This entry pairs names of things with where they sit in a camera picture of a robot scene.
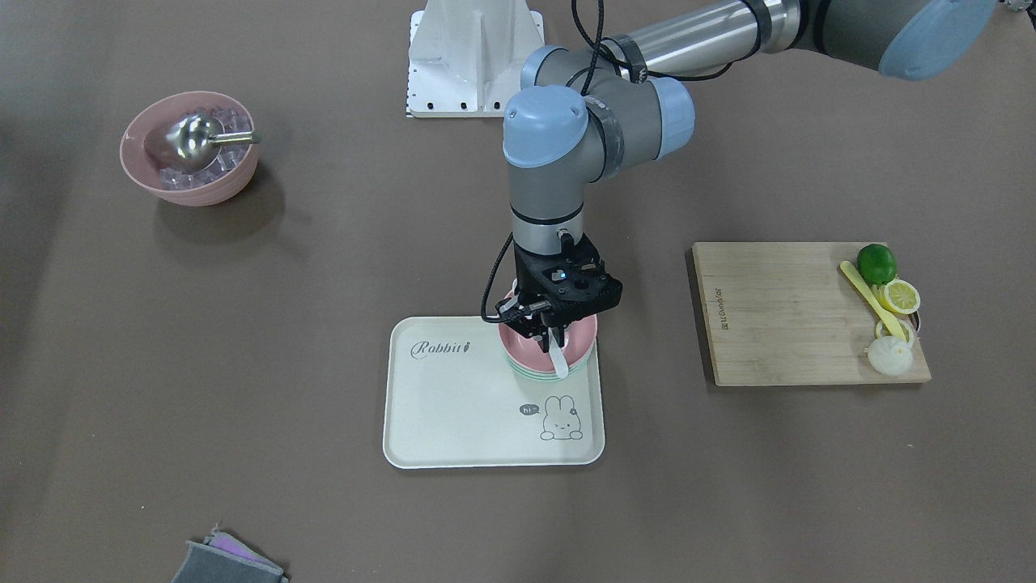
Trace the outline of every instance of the lime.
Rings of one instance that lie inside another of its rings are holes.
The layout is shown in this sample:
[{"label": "lime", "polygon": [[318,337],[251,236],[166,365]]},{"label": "lime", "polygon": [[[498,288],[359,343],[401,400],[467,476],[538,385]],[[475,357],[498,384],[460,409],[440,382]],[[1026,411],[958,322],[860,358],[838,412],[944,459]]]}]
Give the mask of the lime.
[{"label": "lime", "polygon": [[856,256],[856,266],[863,280],[871,285],[885,285],[896,278],[896,258],[888,246],[880,242],[860,249]]},{"label": "lime", "polygon": [[877,303],[892,314],[911,315],[921,308],[921,295],[917,287],[901,279],[892,281],[877,288]]}]

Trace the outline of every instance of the gray cloth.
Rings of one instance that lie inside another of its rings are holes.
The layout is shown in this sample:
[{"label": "gray cloth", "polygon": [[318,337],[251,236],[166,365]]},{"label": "gray cloth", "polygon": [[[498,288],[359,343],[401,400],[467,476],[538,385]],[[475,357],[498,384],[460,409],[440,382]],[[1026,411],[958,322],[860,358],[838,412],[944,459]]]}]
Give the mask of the gray cloth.
[{"label": "gray cloth", "polygon": [[284,570],[208,545],[188,542],[188,556],[172,583],[288,583]]}]

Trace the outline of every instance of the black cable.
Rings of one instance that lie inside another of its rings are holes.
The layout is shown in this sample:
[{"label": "black cable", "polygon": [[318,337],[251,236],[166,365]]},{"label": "black cable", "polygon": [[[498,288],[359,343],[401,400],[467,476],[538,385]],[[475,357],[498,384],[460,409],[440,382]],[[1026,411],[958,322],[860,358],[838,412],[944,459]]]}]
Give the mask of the black cable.
[{"label": "black cable", "polygon": [[[610,62],[611,64],[613,64],[615,66],[623,67],[623,68],[625,68],[627,70],[632,69],[633,65],[631,65],[630,63],[628,63],[628,62],[620,59],[618,57],[612,55],[611,52],[607,51],[604,47],[601,47],[601,41],[600,41],[601,35],[600,35],[600,33],[603,32],[602,29],[603,29],[603,22],[604,22],[604,0],[598,0],[598,8],[599,8],[598,11],[599,11],[599,16],[600,16],[600,18],[598,19],[598,32],[599,32],[599,34],[598,34],[598,39],[595,40],[594,38],[589,37],[589,33],[586,32],[586,29],[582,25],[582,21],[579,19],[579,10],[576,7],[576,0],[572,0],[572,22],[575,23],[576,30],[579,31],[579,35],[582,36],[583,41],[585,41],[586,46],[588,46],[594,51],[594,56],[592,57],[592,61],[591,62],[596,63],[596,57],[597,56],[601,56],[602,58],[604,58],[604,60]],[[745,55],[744,57],[742,57],[741,59],[738,59],[738,60],[746,59],[746,58],[752,56],[757,50],[758,49],[754,49],[753,48],[753,50],[752,50],[751,53],[749,53],[748,55]],[[723,65],[723,68],[717,70],[716,72],[710,72],[709,75],[680,76],[680,75],[669,75],[667,72],[659,72],[657,70],[649,70],[648,75],[650,77],[668,77],[670,79],[675,79],[677,81],[682,81],[682,82],[684,82],[684,81],[710,81],[712,79],[716,79],[720,75],[723,75],[727,70],[730,70],[730,67],[732,65],[733,65],[733,62],[728,62],[725,65]]]},{"label": "black cable", "polygon": [[[576,8],[576,0],[572,0],[572,16],[575,19],[579,18],[579,11]],[[604,0],[597,0],[597,37],[594,43],[591,45],[591,49],[594,49],[594,54],[589,58],[589,72],[586,74],[586,80],[583,81],[583,88],[579,91],[580,95],[585,95],[589,91],[589,83],[594,79],[594,69],[597,68],[597,57],[601,54],[601,36],[604,34]]]},{"label": "black cable", "polygon": [[482,294],[482,321],[489,324],[499,324],[501,322],[499,317],[489,318],[486,314],[486,304],[489,302],[489,293],[493,287],[493,280],[496,279],[496,269],[500,266],[500,261],[503,260],[503,255],[508,252],[508,246],[511,246],[511,241],[514,240],[514,233],[508,235],[503,247],[500,249],[500,254],[496,256],[496,261],[493,262],[493,268],[489,271],[489,281],[486,283],[485,293]]},{"label": "black cable", "polygon": [[579,70],[573,72],[572,77],[569,77],[569,80],[566,81],[565,86],[566,87],[571,87],[572,84],[576,82],[576,79],[579,79],[579,77],[581,77],[582,74],[584,74],[584,72],[587,72],[587,74],[589,72],[589,67],[588,66],[584,66],[584,67],[580,68]]}]

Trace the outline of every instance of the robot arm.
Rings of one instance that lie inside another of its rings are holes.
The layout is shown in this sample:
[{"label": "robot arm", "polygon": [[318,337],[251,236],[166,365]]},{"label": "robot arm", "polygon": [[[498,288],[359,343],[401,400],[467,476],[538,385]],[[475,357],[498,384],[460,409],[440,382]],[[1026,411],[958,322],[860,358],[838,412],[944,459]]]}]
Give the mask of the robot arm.
[{"label": "robot arm", "polygon": [[694,105],[680,79],[758,51],[801,48],[909,80],[949,67],[978,37],[995,0],[720,0],[605,38],[592,52],[543,47],[505,108],[517,285],[500,322],[564,347],[572,322],[610,310],[622,283],[583,232],[587,183],[686,144]]}]

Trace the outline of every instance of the blue joint cap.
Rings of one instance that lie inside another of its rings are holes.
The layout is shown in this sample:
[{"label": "blue joint cap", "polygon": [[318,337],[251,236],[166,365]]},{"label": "blue joint cap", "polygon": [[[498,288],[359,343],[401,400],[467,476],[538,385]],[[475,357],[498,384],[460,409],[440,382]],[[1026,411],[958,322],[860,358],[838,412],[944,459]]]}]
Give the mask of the blue joint cap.
[{"label": "blue joint cap", "polygon": [[546,166],[576,147],[588,121],[586,103],[575,89],[522,89],[503,111],[503,155],[519,168]]},{"label": "blue joint cap", "polygon": [[694,134],[694,100],[687,87],[670,77],[652,78],[658,108],[662,112],[662,145],[655,159],[675,151],[691,141]]},{"label": "blue joint cap", "polygon": [[892,39],[877,71],[922,81],[957,61],[989,21],[996,0],[931,0]]},{"label": "blue joint cap", "polygon": [[536,76],[540,74],[540,67],[543,66],[543,61],[547,60],[547,56],[554,51],[562,50],[568,51],[565,47],[555,47],[554,45],[544,45],[525,59],[525,64],[521,67],[521,85],[522,89],[527,89],[533,85],[536,85]]}]

